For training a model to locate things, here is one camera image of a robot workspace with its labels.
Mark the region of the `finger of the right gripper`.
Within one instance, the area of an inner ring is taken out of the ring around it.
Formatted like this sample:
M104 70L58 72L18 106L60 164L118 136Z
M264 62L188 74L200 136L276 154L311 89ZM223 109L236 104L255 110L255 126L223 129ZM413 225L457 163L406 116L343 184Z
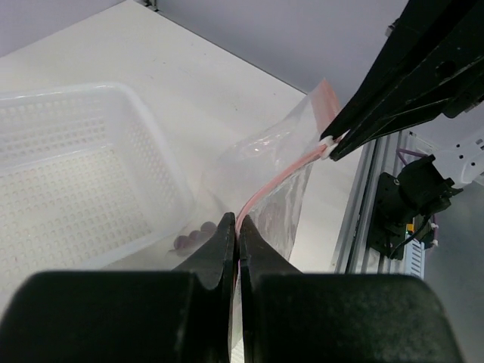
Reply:
M426 59L465 65L478 57L483 58L481 1L409 1L359 88L379 88Z
M453 119L482 102L482 57L465 65L426 59L379 88L358 90L327 129L329 136L343 138L330 158L338 161L369 141L441 114Z

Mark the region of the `red grape bunch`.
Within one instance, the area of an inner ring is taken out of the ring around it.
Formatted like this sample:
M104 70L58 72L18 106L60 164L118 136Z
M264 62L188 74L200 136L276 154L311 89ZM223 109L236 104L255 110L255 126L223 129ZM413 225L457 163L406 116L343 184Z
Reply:
M188 234L179 235L174 243L174 251L193 249L207 242L215 233L217 225L214 222L204 222L198 229Z

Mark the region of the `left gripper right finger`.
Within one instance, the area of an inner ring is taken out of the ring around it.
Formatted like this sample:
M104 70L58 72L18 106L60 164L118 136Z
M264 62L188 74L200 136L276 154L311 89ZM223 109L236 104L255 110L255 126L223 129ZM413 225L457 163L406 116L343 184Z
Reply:
M238 244L246 361L463 361L441 302L421 279L302 273L250 217Z

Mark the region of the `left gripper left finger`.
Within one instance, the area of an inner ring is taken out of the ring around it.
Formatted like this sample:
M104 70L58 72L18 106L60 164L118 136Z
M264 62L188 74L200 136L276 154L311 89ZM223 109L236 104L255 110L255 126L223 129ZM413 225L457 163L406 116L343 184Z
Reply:
M170 271L43 271L1 321L3 362L227 362L235 217Z

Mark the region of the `clear zip top bag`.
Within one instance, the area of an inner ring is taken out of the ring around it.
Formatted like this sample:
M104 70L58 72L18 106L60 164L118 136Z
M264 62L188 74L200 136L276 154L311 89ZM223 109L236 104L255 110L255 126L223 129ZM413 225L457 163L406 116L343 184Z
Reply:
M218 225L232 212L238 225L249 216L269 245L289 258L312 167L329 154L321 134L340 110L332 86L322 80L283 120L230 146L203 172L194 213L179 235L204 222ZM202 245L182 251L172 246L169 267Z

